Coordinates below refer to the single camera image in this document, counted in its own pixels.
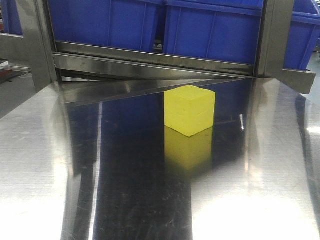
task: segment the yellow foam block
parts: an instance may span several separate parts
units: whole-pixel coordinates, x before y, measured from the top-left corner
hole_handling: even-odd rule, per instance
[[[196,175],[203,169],[211,169],[213,128],[192,137],[164,127],[164,151],[166,167],[175,172]]]
[[[164,92],[164,124],[191,137],[214,125],[216,93],[196,86]]]

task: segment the blue bin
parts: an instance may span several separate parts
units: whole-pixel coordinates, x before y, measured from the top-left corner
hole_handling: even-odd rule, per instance
[[[3,31],[6,34],[22,35],[18,9],[15,0],[1,0]]]
[[[166,4],[164,53],[255,63],[261,7],[176,0]],[[319,35],[319,7],[313,0],[295,0],[284,67],[305,70]]]
[[[14,0],[4,0],[6,33],[21,34]],[[55,39],[152,51],[163,0],[49,0]]]

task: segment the metal bar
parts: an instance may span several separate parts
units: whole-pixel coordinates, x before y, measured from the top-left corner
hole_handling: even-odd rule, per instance
[[[53,54],[58,69],[90,73],[93,75],[109,76],[134,80],[200,80],[212,79],[217,76],[228,76],[207,71],[191,71],[183,68],[165,67],[146,63],[120,61],[107,58],[90,57],[74,54]]]
[[[0,43],[0,59],[29,60],[23,36],[0,33]]]
[[[53,30],[47,0],[16,0],[25,47],[37,91],[60,79],[53,51]]]
[[[253,76],[254,73],[253,65],[243,63],[174,56],[161,53],[140,52],[59,41],[56,42],[56,47],[58,52],[67,54],[78,54],[137,63],[237,74],[243,76]]]
[[[281,76],[287,51],[294,0],[264,0],[255,76]]]

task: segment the stainless steel frame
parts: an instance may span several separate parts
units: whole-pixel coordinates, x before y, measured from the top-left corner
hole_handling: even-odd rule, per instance
[[[316,74],[284,69],[295,0],[264,0],[255,76],[273,77],[301,93],[309,93]]]
[[[56,42],[47,0],[16,0],[23,36],[1,34],[0,68],[32,71],[37,91],[59,81],[61,72],[84,77],[129,79],[212,79],[213,75],[274,77],[300,93],[309,93],[315,74],[283,69],[294,0],[265,0],[256,64],[139,52]]]

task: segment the stainless steel table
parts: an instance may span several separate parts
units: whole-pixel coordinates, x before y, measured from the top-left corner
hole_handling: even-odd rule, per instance
[[[0,239],[319,239],[320,107],[276,79],[50,85],[0,120]],[[164,90],[217,94],[163,125]]]

